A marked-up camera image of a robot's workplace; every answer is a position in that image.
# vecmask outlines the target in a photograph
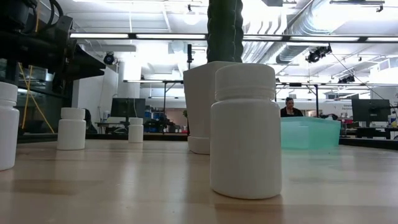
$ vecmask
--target plant pot base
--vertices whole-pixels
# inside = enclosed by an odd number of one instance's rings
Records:
[[[188,147],[195,154],[210,155],[210,138],[189,136]]]

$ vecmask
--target ceiling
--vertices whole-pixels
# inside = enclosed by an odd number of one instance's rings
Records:
[[[207,33],[208,1],[161,1],[142,0],[118,3],[105,3],[101,0],[58,0],[64,13],[74,18],[76,32],[146,32],[146,33]],[[287,24],[310,0],[295,0],[297,4],[285,4],[281,9],[266,7],[261,0],[243,0],[246,12],[243,12],[247,34],[281,34]],[[188,12],[188,2],[192,11]],[[48,0],[42,0],[43,10],[40,18],[49,16]],[[377,7],[345,6],[327,8],[326,14],[316,16],[320,28],[336,25],[331,34],[335,35],[395,35],[398,33],[398,1],[386,0],[382,12]],[[133,54],[142,62],[142,74],[150,78],[158,77],[175,79],[175,72],[183,69],[178,57],[172,56],[170,41],[144,40],[85,40],[81,41],[91,54],[103,57],[105,52],[117,49],[115,55],[120,60],[127,60]],[[192,66],[206,63],[206,42],[193,44],[195,59]],[[245,44],[243,59],[245,62],[258,62],[272,43]],[[283,82],[337,82],[339,77],[354,72],[367,80],[371,68],[380,62],[398,55],[398,46],[392,44],[332,44],[333,55],[327,55],[317,63],[308,63],[302,52],[288,65],[276,65],[277,75]]]

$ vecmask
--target blue bin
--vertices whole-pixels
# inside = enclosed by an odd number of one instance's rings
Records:
[[[282,148],[326,149],[338,146],[340,121],[321,118],[281,118]]]

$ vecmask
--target wooden table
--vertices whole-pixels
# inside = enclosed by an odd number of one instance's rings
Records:
[[[237,200],[209,188],[209,156],[186,142],[87,140],[82,151],[21,144],[0,172],[0,223],[349,223],[398,221],[398,153],[283,151],[282,195]]]

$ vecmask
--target black machine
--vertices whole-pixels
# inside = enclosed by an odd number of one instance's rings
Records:
[[[145,99],[113,98],[111,116],[117,118],[144,118]]]
[[[0,1],[0,58],[47,68],[54,73],[53,88],[62,80],[73,81],[104,74],[105,65],[82,50],[70,38],[73,19],[63,15],[56,0],[49,0],[50,19],[39,21],[36,32],[37,0]],[[53,23],[55,9],[58,21]]]
[[[367,124],[373,121],[386,122],[391,114],[389,100],[352,99],[351,102],[354,121],[366,121]]]

